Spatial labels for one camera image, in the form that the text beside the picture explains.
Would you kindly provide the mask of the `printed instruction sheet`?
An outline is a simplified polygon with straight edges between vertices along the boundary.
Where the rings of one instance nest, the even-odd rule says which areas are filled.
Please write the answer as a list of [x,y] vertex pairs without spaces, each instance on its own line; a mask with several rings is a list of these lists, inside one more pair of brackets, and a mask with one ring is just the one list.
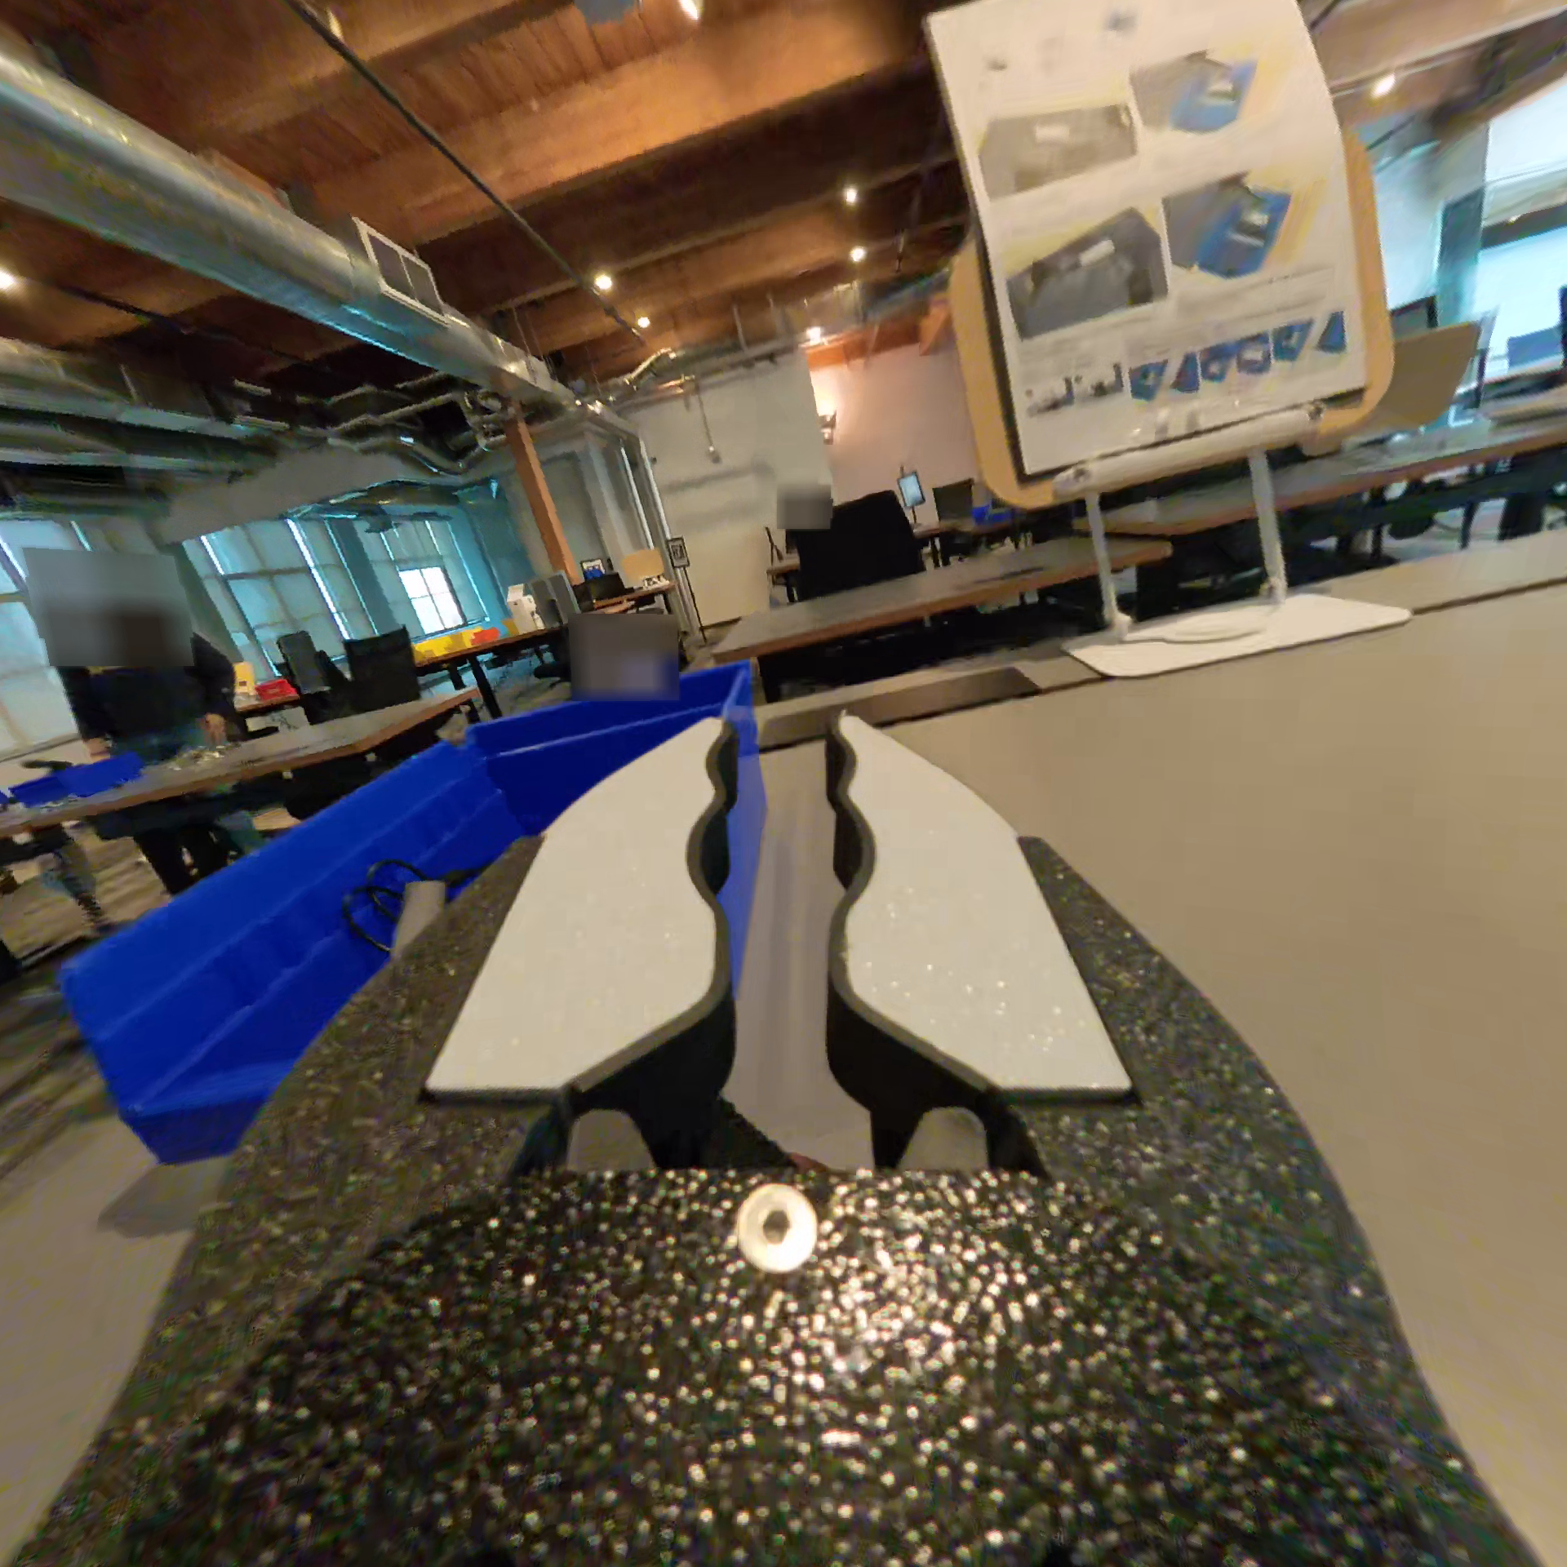
[[1342,128],[1298,3],[960,3],[927,51],[1019,476],[1363,387]]

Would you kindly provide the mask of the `wooden support post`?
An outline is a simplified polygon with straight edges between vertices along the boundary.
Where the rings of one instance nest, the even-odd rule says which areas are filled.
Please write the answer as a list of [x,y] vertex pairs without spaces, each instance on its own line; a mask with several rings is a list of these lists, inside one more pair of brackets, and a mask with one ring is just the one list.
[[522,495],[523,495],[528,513],[533,519],[533,531],[542,546],[542,557],[551,570],[565,574],[569,585],[578,585],[581,582],[578,560],[572,557],[554,500],[551,500],[545,474],[542,474],[542,463],[537,456],[537,442],[533,442],[517,410],[508,410],[502,433],[505,433],[505,450],[512,456],[516,476],[522,483]]

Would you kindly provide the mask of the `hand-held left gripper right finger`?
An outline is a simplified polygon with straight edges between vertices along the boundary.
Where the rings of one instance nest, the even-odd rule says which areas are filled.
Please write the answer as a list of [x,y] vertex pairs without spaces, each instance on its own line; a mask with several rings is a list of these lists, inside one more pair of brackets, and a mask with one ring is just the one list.
[[901,1163],[930,1110],[960,1110],[1003,1159],[1025,1107],[1132,1103],[1019,832],[980,794],[838,715],[826,798],[826,1064],[873,1163]]

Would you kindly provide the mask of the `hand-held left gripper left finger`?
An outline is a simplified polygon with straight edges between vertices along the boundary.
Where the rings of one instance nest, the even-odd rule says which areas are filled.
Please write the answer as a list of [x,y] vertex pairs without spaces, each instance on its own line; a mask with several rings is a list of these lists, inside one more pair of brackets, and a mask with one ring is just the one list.
[[541,836],[428,1066],[437,1107],[614,1110],[705,1163],[737,1055],[738,726],[699,717]]

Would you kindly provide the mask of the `black office chair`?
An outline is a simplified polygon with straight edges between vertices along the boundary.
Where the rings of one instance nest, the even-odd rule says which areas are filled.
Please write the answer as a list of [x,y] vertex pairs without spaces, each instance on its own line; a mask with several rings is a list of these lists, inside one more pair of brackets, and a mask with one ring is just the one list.
[[276,639],[276,667],[298,696],[310,724],[351,715],[349,678],[310,632],[297,631]]
[[797,603],[918,578],[927,568],[896,489],[837,502],[823,526],[787,526],[787,546],[797,557]]
[[406,628],[347,636],[342,667],[351,715],[373,715],[420,700],[414,645]]

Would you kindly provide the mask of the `tan board on stand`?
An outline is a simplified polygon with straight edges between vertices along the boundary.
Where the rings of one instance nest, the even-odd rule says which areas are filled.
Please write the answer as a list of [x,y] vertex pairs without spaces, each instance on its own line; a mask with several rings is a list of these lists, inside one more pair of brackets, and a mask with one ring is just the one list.
[[1443,420],[1476,358],[1478,320],[1417,332],[1396,340],[1391,379],[1376,410],[1345,433],[1345,442],[1417,433]]

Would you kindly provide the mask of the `blue plastic bin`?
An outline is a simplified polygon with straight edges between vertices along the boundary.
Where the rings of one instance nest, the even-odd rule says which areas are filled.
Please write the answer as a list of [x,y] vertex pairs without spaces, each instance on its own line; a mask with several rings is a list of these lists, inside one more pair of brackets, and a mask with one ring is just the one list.
[[699,717],[738,726],[738,970],[768,796],[750,664],[679,678],[677,703],[565,700],[434,742],[74,957],[62,996],[121,1124],[163,1163],[228,1154],[305,1046],[388,962],[378,866],[468,881],[545,832],[594,782]]

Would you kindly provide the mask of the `small blue bin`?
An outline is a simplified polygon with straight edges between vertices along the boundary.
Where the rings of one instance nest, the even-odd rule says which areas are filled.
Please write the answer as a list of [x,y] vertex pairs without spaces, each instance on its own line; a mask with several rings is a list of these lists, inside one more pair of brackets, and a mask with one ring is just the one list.
[[108,755],[78,766],[43,760],[31,776],[4,785],[5,803],[37,812],[78,798],[93,798],[140,781],[143,760],[136,755]]

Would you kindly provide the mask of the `wooden office table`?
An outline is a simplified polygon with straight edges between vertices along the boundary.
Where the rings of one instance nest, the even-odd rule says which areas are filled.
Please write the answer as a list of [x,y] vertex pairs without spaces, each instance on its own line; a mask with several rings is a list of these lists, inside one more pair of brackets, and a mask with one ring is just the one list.
[[220,807],[241,807],[247,804],[247,794],[254,785],[264,790],[272,781],[305,773],[342,757],[373,757],[392,739],[423,729],[434,734],[453,713],[466,708],[476,708],[476,692],[472,687],[443,696],[420,696],[367,715],[342,715],[316,726],[230,742],[209,755],[189,753],[185,757],[158,760],[105,794],[71,796],[43,807],[4,807],[4,841],[185,798],[213,798]]
[[756,611],[737,622],[708,654],[716,664],[784,657],[883,631],[924,628],[960,609],[1011,606],[1029,593],[1095,578],[1099,561],[1089,538],[1045,541]]
[[[1327,541],[1358,531],[1402,531],[1492,500],[1539,495],[1564,487],[1564,406],[1510,420],[1471,420],[1309,458],[1273,472],[1278,533]],[[1169,495],[1108,510],[1106,533],[1176,541],[1252,525],[1252,481],[1187,487]]]

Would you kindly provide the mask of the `silver ventilation duct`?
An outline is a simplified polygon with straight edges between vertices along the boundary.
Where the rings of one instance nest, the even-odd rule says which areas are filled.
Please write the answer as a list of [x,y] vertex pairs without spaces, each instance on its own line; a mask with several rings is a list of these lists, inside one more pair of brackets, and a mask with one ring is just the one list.
[[406,245],[317,229],[4,48],[4,197],[522,406],[572,410],[545,362],[441,301]]

